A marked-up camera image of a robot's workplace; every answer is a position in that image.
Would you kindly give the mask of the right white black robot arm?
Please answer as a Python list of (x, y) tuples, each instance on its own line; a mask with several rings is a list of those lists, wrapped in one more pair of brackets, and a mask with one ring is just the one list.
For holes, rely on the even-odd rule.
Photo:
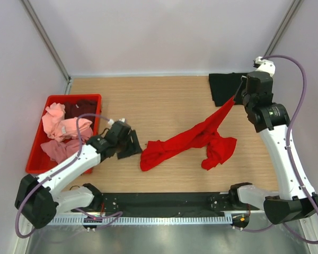
[(239, 183), (229, 189), (228, 203), (239, 210), (246, 204), (263, 210), (272, 224), (300, 220), (315, 213), (318, 193), (307, 179), (296, 152), (290, 159), (287, 137), (290, 119), (285, 107), (272, 101), (273, 78), (267, 72), (253, 71), (242, 77), (235, 95), (241, 101), (270, 155), (278, 182), (278, 191), (269, 192), (251, 183)]

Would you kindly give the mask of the red t shirt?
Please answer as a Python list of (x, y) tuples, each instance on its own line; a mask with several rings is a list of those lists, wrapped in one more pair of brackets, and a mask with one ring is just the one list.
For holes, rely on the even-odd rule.
[(166, 141), (148, 141), (146, 149), (140, 156), (140, 169), (149, 171), (162, 162), (191, 148), (206, 148), (206, 159), (201, 167), (210, 170), (226, 162), (234, 153), (237, 140), (232, 137), (221, 137), (218, 128), (234, 106), (231, 97), (215, 113)]

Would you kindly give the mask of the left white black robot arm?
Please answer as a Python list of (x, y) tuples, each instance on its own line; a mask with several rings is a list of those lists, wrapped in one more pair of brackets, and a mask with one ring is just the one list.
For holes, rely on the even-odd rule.
[(49, 171), (36, 177), (22, 178), (15, 207), (35, 229), (46, 226), (58, 214), (78, 208), (95, 212), (103, 203), (103, 194), (92, 184), (64, 191), (64, 188), (88, 169), (106, 159), (118, 159), (140, 154), (138, 136), (123, 121), (112, 124), (104, 136), (96, 135), (87, 140), (77, 153)]

